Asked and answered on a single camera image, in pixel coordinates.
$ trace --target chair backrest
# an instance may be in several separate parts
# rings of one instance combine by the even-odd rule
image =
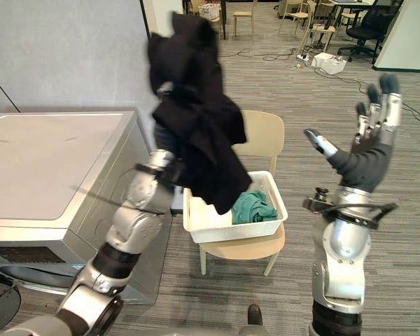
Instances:
[[[403,0],[375,0],[371,9],[364,15],[361,27],[386,33],[402,3]]]
[[[303,2],[303,0],[285,0],[285,13],[284,15],[286,15],[288,12],[288,6],[295,6],[295,5],[300,5]]]
[[[202,0],[191,0],[191,7],[194,11],[197,11],[199,9],[199,6],[201,6]]]
[[[282,152],[285,141],[285,124],[274,114],[243,110],[244,129],[247,142],[234,145],[237,155],[270,158],[269,171],[275,174],[277,156]]]

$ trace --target green towel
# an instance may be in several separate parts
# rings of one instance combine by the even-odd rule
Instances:
[[[245,191],[232,206],[232,224],[274,221],[277,210],[267,203],[266,195],[257,191]]]

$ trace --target white washing machine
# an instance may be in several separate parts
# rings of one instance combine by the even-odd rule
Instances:
[[[133,111],[0,115],[0,274],[65,294],[104,241],[148,151]],[[154,303],[171,214],[122,292]]]

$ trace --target metal robot arm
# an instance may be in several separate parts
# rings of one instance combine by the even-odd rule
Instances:
[[[118,208],[96,256],[78,273],[54,316],[39,316],[3,332],[3,336],[103,335],[123,307],[126,287],[140,254],[162,225],[172,201],[164,179],[174,154],[157,150],[148,164],[138,164],[127,199]]]
[[[395,76],[380,78],[378,91],[371,85],[369,107],[357,105],[358,133],[351,152],[333,145],[314,129],[306,129],[313,146],[342,175],[332,202],[328,190],[317,188],[303,206],[323,218],[312,228],[315,261],[312,267],[313,322],[311,336],[361,334],[364,305],[364,259],[370,251],[370,230],[396,208],[372,203],[371,193],[383,179],[392,156],[400,124],[402,99]]]

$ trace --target power strip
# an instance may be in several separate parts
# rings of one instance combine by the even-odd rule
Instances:
[[[297,55],[297,59],[301,60],[303,62],[309,62],[309,57],[308,54],[303,54],[303,55]]]

